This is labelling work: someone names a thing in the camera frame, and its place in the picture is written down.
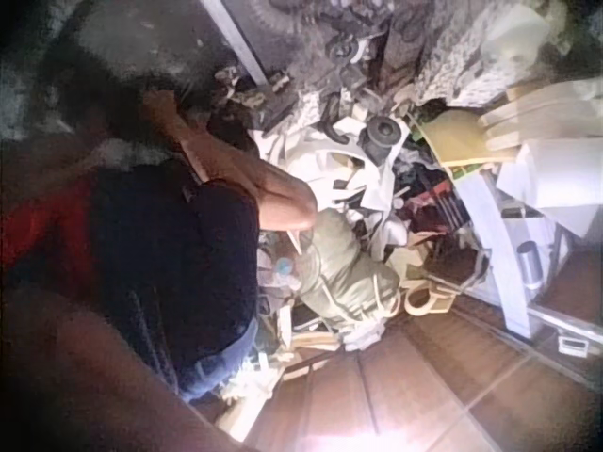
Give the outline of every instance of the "person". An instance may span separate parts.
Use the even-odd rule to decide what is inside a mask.
[[[93,153],[3,212],[3,388],[63,449],[242,450],[187,402],[253,345],[260,229],[311,228],[316,200],[191,127],[172,92],[143,111],[183,159]]]

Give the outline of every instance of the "red object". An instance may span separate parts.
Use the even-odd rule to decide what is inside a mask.
[[[57,269],[63,295],[87,298],[95,282],[89,233],[91,187],[91,178],[80,179],[2,218],[3,273],[53,234],[58,254],[52,266]]]

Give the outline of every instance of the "metal rod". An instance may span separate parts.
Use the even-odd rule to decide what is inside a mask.
[[[268,79],[262,70],[262,67],[255,59],[252,49],[249,48],[245,38],[238,30],[228,9],[221,0],[199,0],[211,19],[214,21],[222,36],[228,41],[236,56],[243,64],[253,82],[258,87],[268,84]]]

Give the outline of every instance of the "wooden floor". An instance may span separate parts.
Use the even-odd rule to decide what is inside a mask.
[[[247,443],[263,452],[589,450],[601,395],[454,312],[285,382]]]

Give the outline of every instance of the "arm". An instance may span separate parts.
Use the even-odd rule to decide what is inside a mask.
[[[57,439],[76,450],[248,450],[174,395],[100,316],[37,290],[6,299],[3,379],[35,397]]]
[[[255,198],[262,229],[304,230],[314,225],[317,203],[305,182],[216,140],[203,128],[190,128],[178,115],[169,91],[147,93],[145,107],[161,131],[180,145],[203,181],[223,179]]]

